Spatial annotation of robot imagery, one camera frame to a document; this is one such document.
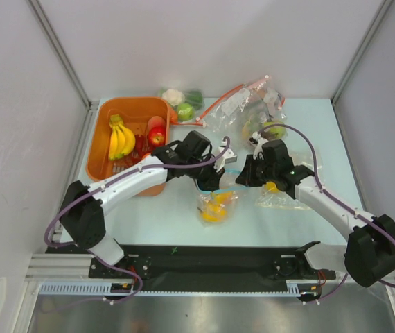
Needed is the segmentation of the yellow fake banana bunch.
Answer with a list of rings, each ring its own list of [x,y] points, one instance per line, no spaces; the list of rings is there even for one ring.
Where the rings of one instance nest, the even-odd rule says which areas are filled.
[[[112,132],[109,139],[108,159],[110,161],[119,160],[131,154],[136,141],[134,133],[125,127],[118,114],[113,114],[110,117],[109,126]]]

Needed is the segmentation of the blue zip clear bag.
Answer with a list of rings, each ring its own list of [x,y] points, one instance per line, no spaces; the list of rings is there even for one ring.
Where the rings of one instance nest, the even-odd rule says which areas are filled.
[[[220,180],[220,188],[203,191],[195,180],[197,215],[205,226],[226,223],[236,211],[241,198],[247,195],[248,187],[236,183],[240,171],[227,169]]]

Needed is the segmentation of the fake orange mango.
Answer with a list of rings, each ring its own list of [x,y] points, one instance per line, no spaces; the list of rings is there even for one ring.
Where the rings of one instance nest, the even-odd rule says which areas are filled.
[[[212,201],[217,205],[228,205],[233,199],[231,192],[225,192],[221,194],[213,194]]]

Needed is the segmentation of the fake yellow lemon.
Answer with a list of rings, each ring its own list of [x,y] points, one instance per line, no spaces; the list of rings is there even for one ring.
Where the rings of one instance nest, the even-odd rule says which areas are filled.
[[[227,211],[223,206],[206,205],[201,211],[200,216],[207,223],[221,223],[225,220]]]

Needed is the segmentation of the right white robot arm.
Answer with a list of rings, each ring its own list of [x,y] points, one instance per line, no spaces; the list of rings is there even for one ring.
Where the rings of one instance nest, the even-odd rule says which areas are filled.
[[[301,247],[304,256],[295,261],[301,277],[312,278],[319,270],[341,271],[370,287],[395,271],[395,222],[389,216],[344,208],[318,185],[313,170],[294,164],[283,141],[259,138],[251,143],[254,153],[246,157],[236,183],[246,187],[274,183],[280,192],[323,217],[346,241],[344,246],[314,241]]]

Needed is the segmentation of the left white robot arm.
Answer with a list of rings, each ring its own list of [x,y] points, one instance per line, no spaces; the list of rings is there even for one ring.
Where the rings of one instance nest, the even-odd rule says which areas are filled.
[[[229,150],[230,139],[224,137],[221,151],[211,154],[211,142],[192,130],[183,140],[155,148],[139,163],[90,185],[72,183],[57,216],[74,244],[95,255],[112,277],[128,271],[128,260],[118,242],[105,227],[105,217],[123,201],[173,178],[187,176],[201,184],[216,185],[223,169],[216,162]]]

